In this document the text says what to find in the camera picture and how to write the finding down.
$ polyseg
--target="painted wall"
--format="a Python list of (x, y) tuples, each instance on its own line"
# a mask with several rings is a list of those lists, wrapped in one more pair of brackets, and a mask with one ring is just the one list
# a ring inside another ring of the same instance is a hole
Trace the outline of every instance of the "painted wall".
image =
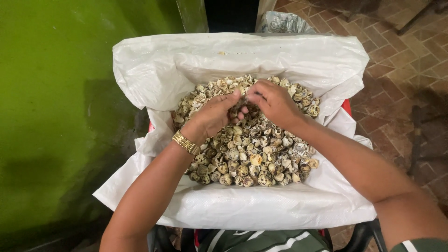
[(175, 0), (0, 1), (0, 250), (106, 211), (91, 193), (148, 126), (112, 46), (183, 32)]

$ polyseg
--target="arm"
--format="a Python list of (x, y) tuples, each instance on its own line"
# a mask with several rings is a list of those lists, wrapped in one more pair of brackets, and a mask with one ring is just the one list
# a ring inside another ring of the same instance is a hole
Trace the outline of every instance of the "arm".
[[(211, 99), (181, 129), (191, 142), (201, 145), (228, 123), (228, 109), (239, 91)], [(164, 213), (194, 156), (174, 141), (146, 167), (120, 200), (101, 239), (100, 251), (148, 251), (146, 235)]]
[(305, 117), (284, 88), (267, 80), (258, 80), (248, 99), (276, 125), (318, 150), (373, 203), (388, 249), (410, 239), (448, 240), (448, 221), (437, 205), (380, 155)]

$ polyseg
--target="terracotta tile floor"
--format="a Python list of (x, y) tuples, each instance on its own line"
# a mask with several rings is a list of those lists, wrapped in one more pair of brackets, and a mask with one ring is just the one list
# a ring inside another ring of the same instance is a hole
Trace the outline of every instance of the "terracotta tile floor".
[[(304, 18), (317, 32), (356, 36), (370, 56), (364, 89), (350, 101), (357, 134), (368, 137), (374, 150), (400, 169), (407, 170), (414, 126), (413, 105), (426, 117), (446, 113), (448, 94), (448, 15), (432, 14), (417, 21), (402, 36), (396, 31), (426, 6), (429, 0), (373, 0), (347, 23), (355, 0), (278, 0), (276, 11)], [(447, 123), (424, 125), (422, 152), (445, 153)], [(441, 205), (448, 205), (448, 164), (420, 163), (415, 182)], [(332, 228), (335, 249), (344, 247), (353, 226)], [(372, 241), (368, 251), (378, 251)]]

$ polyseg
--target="green striped shirt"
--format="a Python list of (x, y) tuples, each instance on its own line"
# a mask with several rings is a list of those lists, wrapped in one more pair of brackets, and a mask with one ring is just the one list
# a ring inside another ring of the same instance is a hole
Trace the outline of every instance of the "green striped shirt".
[[(213, 230), (198, 252), (329, 252), (317, 230)], [(448, 241), (416, 239), (396, 245), (391, 252), (448, 252)]]

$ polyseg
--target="wristwatch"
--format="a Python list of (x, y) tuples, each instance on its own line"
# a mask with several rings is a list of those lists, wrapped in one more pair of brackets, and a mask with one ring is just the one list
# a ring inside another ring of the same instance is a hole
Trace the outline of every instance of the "wristwatch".
[(181, 145), (182, 147), (184, 147), (188, 152), (190, 152), (193, 155), (198, 155), (199, 152), (201, 151), (200, 147), (197, 146), (196, 144), (190, 142), (187, 138), (185, 138), (182, 134), (181, 131), (178, 130), (174, 136), (172, 137), (172, 139), (178, 143), (179, 145)]

